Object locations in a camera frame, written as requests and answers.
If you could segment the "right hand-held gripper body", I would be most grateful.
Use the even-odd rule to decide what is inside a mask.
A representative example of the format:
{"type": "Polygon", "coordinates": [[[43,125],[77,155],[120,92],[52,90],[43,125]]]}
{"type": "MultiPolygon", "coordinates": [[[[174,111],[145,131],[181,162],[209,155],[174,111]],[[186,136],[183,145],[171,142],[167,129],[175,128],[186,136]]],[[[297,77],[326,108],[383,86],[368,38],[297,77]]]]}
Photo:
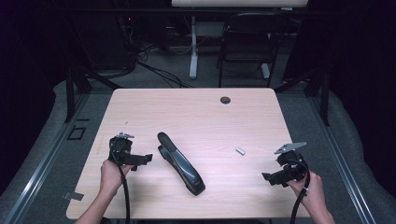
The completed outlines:
{"type": "Polygon", "coordinates": [[[276,161],[282,167],[281,171],[289,173],[292,180],[301,180],[308,171],[308,165],[297,148],[304,147],[306,142],[289,143],[280,147],[275,154],[276,161]]]}

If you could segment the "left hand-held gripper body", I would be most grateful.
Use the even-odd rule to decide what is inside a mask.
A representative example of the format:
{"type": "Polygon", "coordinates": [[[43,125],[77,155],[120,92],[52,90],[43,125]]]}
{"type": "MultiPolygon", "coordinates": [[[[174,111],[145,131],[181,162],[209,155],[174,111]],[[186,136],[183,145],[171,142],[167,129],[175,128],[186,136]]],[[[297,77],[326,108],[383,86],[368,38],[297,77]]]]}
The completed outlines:
{"type": "Polygon", "coordinates": [[[108,159],[117,165],[125,165],[131,163],[131,149],[133,135],[128,133],[118,133],[109,140],[109,156],[108,159]]]}

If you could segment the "black stapler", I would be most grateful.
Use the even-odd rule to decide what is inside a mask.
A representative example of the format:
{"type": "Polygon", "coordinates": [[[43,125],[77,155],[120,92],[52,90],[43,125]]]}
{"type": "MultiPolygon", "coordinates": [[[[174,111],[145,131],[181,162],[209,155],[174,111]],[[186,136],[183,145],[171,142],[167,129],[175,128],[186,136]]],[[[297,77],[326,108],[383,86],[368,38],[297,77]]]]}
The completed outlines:
{"type": "Polygon", "coordinates": [[[204,180],[166,133],[157,134],[162,157],[175,169],[186,188],[194,196],[205,190],[204,180]]]}

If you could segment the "person's left hand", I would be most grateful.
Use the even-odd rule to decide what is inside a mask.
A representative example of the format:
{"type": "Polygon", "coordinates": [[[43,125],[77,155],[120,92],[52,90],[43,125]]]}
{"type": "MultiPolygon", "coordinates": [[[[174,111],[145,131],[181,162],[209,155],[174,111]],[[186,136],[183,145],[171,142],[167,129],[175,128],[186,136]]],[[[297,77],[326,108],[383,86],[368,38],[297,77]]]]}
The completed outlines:
{"type": "Polygon", "coordinates": [[[114,162],[105,160],[101,167],[99,194],[114,197],[122,184],[122,175],[127,175],[132,168],[132,165],[118,167],[114,162]]]}

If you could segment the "person's right hand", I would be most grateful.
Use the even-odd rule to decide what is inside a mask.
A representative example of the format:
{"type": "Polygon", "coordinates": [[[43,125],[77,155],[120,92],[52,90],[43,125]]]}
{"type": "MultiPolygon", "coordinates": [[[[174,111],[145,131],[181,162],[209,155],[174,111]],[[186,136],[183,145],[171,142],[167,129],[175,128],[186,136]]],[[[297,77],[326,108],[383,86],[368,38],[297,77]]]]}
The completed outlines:
{"type": "Polygon", "coordinates": [[[308,191],[302,199],[302,204],[308,214],[314,218],[325,214],[327,212],[327,206],[321,177],[312,171],[310,171],[309,174],[310,183],[307,187],[308,191]]]}

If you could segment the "grey tape piece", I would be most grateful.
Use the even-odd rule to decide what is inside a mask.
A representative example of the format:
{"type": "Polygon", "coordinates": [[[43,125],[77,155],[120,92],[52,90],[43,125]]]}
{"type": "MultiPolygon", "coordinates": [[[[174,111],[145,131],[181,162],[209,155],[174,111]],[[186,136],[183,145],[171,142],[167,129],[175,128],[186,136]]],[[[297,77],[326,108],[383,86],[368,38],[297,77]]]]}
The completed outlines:
{"type": "Polygon", "coordinates": [[[81,200],[83,199],[84,195],[81,194],[81,193],[77,193],[77,192],[66,192],[66,193],[63,195],[63,197],[64,197],[66,200],[69,200],[69,201],[71,201],[71,200],[81,201],[81,200]]]}

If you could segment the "dark equipment with red light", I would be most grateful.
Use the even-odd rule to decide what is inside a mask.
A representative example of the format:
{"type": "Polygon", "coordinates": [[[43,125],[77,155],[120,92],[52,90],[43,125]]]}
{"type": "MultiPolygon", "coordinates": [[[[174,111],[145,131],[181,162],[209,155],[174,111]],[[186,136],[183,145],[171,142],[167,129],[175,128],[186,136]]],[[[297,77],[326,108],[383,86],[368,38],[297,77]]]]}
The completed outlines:
{"type": "Polygon", "coordinates": [[[139,39],[135,36],[134,19],[132,16],[118,16],[117,21],[120,27],[120,35],[128,55],[128,66],[134,69],[141,47],[139,39]]]}

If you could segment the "white desk leg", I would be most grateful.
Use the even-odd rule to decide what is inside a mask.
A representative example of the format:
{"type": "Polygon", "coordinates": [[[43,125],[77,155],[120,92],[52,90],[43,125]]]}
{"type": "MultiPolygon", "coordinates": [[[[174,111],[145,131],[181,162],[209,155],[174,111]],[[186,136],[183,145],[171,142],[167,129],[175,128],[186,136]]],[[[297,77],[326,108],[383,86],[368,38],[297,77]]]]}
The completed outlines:
{"type": "Polygon", "coordinates": [[[196,19],[191,18],[191,64],[190,64],[190,79],[197,78],[198,70],[198,53],[197,53],[197,35],[196,35],[196,19]]]}

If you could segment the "black folding chair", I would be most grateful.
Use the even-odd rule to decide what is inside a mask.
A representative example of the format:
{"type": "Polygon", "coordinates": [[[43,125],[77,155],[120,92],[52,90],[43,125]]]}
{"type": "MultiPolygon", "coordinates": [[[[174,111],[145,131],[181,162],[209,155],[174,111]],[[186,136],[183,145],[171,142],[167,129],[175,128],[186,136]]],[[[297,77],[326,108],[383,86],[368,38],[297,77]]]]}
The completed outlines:
{"type": "Polygon", "coordinates": [[[277,54],[290,20],[280,14],[245,12],[232,15],[223,25],[217,68],[222,85],[224,63],[270,65],[267,86],[275,70],[277,54]]]}

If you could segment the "metal floor rail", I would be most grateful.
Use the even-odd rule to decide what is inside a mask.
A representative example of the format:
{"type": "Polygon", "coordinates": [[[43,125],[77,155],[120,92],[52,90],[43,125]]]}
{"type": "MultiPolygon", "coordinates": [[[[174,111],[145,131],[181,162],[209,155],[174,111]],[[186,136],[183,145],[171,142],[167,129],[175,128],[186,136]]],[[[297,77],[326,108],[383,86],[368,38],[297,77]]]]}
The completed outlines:
{"type": "Polygon", "coordinates": [[[325,124],[319,113],[319,102],[312,97],[308,97],[307,101],[310,104],[312,110],[314,111],[315,118],[320,126],[320,129],[324,132],[327,142],[330,145],[330,153],[332,154],[332,159],[334,160],[337,171],[344,182],[346,191],[355,207],[355,210],[358,213],[361,223],[377,224],[373,213],[361,192],[360,186],[358,185],[356,179],[351,173],[351,170],[341,151],[341,148],[339,147],[339,144],[335,136],[333,135],[331,127],[325,124]]]}
{"type": "Polygon", "coordinates": [[[0,196],[0,224],[21,223],[35,200],[54,163],[66,143],[67,135],[73,130],[78,116],[86,107],[89,94],[78,96],[75,114],[68,122],[66,118],[66,100],[58,96],[55,105],[35,140],[21,168],[0,196]]]}

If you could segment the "black frame stand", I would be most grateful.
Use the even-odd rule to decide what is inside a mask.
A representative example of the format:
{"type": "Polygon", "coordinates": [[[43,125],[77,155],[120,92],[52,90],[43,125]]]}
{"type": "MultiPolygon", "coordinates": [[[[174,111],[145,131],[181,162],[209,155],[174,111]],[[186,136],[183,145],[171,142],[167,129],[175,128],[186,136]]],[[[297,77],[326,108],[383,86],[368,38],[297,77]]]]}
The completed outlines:
{"type": "Polygon", "coordinates": [[[308,84],[304,89],[304,94],[306,97],[315,97],[318,94],[318,91],[321,91],[319,115],[324,124],[329,126],[330,122],[328,117],[328,109],[330,96],[330,77],[331,76],[328,68],[315,68],[275,88],[275,92],[281,93],[304,80],[308,80],[308,84]]]}
{"type": "Polygon", "coordinates": [[[105,77],[100,76],[92,69],[80,65],[70,66],[66,74],[66,80],[65,80],[66,104],[67,104],[67,113],[64,121],[65,123],[69,122],[76,113],[75,88],[78,88],[78,90],[82,94],[91,93],[92,86],[88,81],[88,77],[91,77],[99,81],[100,83],[104,84],[105,86],[108,86],[112,90],[116,90],[120,88],[120,85],[108,80],[105,77]]]}

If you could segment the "black horizontal frame bar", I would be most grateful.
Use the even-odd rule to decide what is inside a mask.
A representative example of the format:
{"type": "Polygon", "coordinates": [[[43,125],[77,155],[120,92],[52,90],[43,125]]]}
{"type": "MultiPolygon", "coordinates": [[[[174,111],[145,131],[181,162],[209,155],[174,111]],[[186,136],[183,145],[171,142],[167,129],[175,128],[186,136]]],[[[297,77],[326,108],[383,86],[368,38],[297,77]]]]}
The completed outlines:
{"type": "Polygon", "coordinates": [[[61,14],[81,14],[81,13],[99,13],[99,14],[136,14],[136,15],[232,15],[239,12],[263,13],[263,14],[285,14],[291,16],[322,16],[324,11],[288,11],[281,9],[258,9],[258,8],[220,8],[220,7],[171,7],[171,8],[44,8],[49,13],[61,14]]]}

